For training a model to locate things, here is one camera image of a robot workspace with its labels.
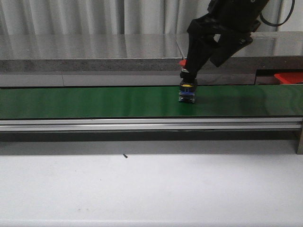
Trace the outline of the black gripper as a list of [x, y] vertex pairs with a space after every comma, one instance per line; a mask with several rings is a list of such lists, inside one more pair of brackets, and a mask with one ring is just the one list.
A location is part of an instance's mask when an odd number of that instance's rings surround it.
[[[189, 46], [186, 78], [196, 78], [210, 58], [220, 67], [230, 57], [253, 41], [251, 32], [260, 26], [258, 17], [267, 0], [212, 0], [208, 13], [193, 19], [187, 29]], [[214, 37], [221, 34], [218, 43]]]

